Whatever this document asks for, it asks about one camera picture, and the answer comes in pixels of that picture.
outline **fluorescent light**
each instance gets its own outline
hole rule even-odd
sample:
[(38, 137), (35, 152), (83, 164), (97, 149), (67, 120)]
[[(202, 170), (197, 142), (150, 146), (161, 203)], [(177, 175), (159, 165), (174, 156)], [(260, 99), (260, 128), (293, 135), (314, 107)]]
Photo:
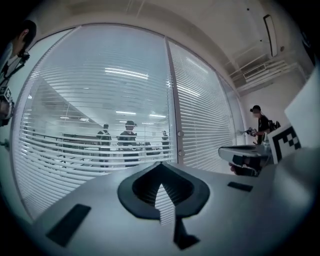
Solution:
[(149, 77), (147, 74), (141, 74), (141, 73), (137, 73), (137, 72), (132, 72), (132, 71), (118, 69), (118, 68), (110, 68), (110, 67), (106, 67), (105, 68), (105, 72), (107, 72), (107, 73), (115, 73), (115, 74), (122, 74), (122, 75), (126, 75), (126, 76), (142, 78), (142, 79), (146, 79), (146, 80)]
[(135, 115), (136, 113), (133, 112), (124, 112), (124, 111), (116, 111), (118, 114), (127, 114), (127, 115)]
[(184, 91), (184, 92), (186, 92), (186, 93), (192, 94), (192, 95), (197, 96), (197, 97), (200, 96), (199, 93), (196, 93), (195, 91), (190, 90), (190, 89), (188, 89), (188, 88), (182, 87), (182, 86), (180, 86), (180, 85), (177, 85), (176, 87), (178, 87), (181, 91)]
[(198, 67), (199, 69), (201, 69), (203, 72), (208, 73), (207, 70), (205, 70), (203, 67), (199, 66), (199, 65), (198, 65), (197, 63), (195, 63), (192, 59), (190, 59), (190, 58), (187, 57), (186, 60), (187, 60), (188, 62), (192, 63), (193, 65), (197, 66), (197, 67)]
[(158, 114), (150, 114), (149, 117), (155, 117), (155, 118), (165, 118), (165, 115), (158, 115)]

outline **ear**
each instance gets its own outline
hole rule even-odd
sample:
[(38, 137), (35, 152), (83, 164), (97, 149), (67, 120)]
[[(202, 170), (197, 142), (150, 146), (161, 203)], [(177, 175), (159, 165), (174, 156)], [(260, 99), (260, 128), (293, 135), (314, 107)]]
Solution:
[(21, 32), (21, 34), (19, 35), (19, 38), (24, 39), (28, 33), (29, 33), (29, 29), (26, 28), (24, 31)]

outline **black rectangular marking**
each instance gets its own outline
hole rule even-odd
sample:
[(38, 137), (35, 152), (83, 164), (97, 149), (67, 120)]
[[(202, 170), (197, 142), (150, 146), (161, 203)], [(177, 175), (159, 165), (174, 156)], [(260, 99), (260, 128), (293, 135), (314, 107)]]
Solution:
[(50, 231), (46, 236), (58, 245), (65, 247), (73, 234), (79, 228), (82, 221), (90, 212), (91, 207), (76, 204)]
[(231, 181), (228, 184), (228, 186), (231, 188), (234, 188), (234, 189), (243, 190), (243, 191), (247, 191), (247, 192), (250, 192), (254, 188), (253, 186), (241, 184), (241, 183), (233, 182), (233, 181)]

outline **black cap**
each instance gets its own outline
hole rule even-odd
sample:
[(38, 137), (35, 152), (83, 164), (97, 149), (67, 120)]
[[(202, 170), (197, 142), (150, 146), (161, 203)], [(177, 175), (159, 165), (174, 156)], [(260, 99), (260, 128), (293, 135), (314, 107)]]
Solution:
[(125, 126), (137, 126), (137, 124), (132, 120), (128, 120), (126, 121)]
[(250, 112), (253, 112), (253, 110), (259, 110), (261, 111), (261, 107), (258, 105), (254, 105), (253, 108), (250, 108)]

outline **black spade-shaped cutout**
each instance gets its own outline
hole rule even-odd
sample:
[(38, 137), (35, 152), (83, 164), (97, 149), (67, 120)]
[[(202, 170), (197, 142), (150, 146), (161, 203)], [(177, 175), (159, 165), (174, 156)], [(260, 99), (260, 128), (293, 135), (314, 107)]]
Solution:
[(199, 242), (195, 236), (188, 235), (182, 218), (198, 214), (206, 204), (210, 195), (206, 183), (165, 162), (157, 162), (123, 180), (118, 187), (118, 198), (134, 216), (160, 220), (155, 204), (161, 184), (175, 206), (173, 241), (183, 250)]

